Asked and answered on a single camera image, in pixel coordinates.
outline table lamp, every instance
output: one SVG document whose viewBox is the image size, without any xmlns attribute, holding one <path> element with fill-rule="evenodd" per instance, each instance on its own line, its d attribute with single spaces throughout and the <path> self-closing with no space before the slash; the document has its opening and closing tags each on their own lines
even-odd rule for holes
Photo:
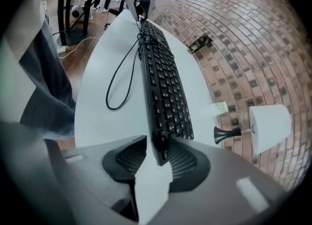
<svg viewBox="0 0 312 225">
<path fill-rule="evenodd" d="M 291 116 L 282 104 L 249 107 L 250 129 L 225 131 L 214 128 L 214 141 L 251 133 L 253 154 L 260 154 L 286 139 L 292 128 Z"/>
</svg>

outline black keyboard on wooden desk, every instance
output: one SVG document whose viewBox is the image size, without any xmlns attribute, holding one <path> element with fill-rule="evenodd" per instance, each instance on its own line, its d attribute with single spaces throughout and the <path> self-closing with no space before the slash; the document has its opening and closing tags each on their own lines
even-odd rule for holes
<svg viewBox="0 0 312 225">
<path fill-rule="evenodd" d="M 194 138 L 191 117 L 166 38 L 147 20 L 141 28 L 139 56 L 154 151 L 158 164 L 164 165 L 170 136 Z"/>
</svg>

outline black desk leg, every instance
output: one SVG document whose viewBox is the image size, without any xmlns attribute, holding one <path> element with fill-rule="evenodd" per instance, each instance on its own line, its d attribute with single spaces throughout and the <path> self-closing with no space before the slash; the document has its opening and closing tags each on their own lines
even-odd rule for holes
<svg viewBox="0 0 312 225">
<path fill-rule="evenodd" d="M 92 0 L 87 0 L 86 5 L 90 5 L 92 3 Z M 84 20 L 83 20 L 83 35 L 86 36 L 88 34 L 88 22 L 89 22 L 89 14 L 90 14 L 90 7 L 84 14 Z"/>
<path fill-rule="evenodd" d="M 66 0 L 66 6 L 65 6 L 65 30 L 69 29 L 69 17 L 70 17 L 70 2 L 71 0 Z"/>
<path fill-rule="evenodd" d="M 64 31 L 64 0 L 58 0 L 58 30 L 60 31 L 59 37 L 62 45 L 66 44 Z"/>
</svg>

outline lampshade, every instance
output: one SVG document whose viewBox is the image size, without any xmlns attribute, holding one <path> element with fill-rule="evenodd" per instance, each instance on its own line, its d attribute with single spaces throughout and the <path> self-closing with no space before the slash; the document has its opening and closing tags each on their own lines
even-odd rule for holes
<svg viewBox="0 0 312 225">
<path fill-rule="evenodd" d="M 292 128 L 291 116 L 282 104 L 249 107 L 255 155 L 286 139 Z"/>
</svg>

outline desk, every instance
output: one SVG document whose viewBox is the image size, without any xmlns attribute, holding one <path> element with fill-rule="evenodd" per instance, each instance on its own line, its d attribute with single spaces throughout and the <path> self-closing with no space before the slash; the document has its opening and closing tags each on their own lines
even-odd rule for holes
<svg viewBox="0 0 312 225">
<path fill-rule="evenodd" d="M 58 29 L 59 31 L 66 30 L 70 27 L 69 16 L 70 16 L 70 2 L 66 0 L 65 7 L 65 29 L 64 29 L 64 0 L 58 0 Z M 86 5 L 90 5 L 92 0 L 87 0 Z M 60 41 L 59 45 L 73 45 L 79 43 L 85 38 L 88 32 L 88 21 L 89 21 L 90 9 L 86 11 L 83 21 L 83 31 L 80 29 L 72 29 L 66 33 L 61 32 L 59 34 Z"/>
<path fill-rule="evenodd" d="M 192 118 L 195 140 L 216 146 L 213 134 L 216 119 L 207 114 L 212 99 L 200 68 L 183 43 L 163 28 L 157 27 L 164 32 L 175 56 Z M 141 188 L 140 193 L 136 190 L 140 222 L 144 223 L 167 201 L 172 173 L 170 165 L 156 165 L 152 152 L 139 58 L 136 59 L 132 87 L 126 104 L 118 111 L 110 111 L 105 105 L 106 91 L 113 73 L 137 40 L 137 34 L 138 28 L 131 13 L 123 10 L 97 43 L 86 66 L 77 98 L 75 141 L 77 147 L 84 147 L 136 135 L 147 136 L 147 156 L 136 174 L 136 186 L 139 183 L 141 186 L 148 186 Z M 111 106 L 118 106 L 127 92 L 135 51 L 134 48 L 116 74 L 109 97 Z M 141 203 L 138 195 L 143 196 L 144 201 Z"/>
</svg>

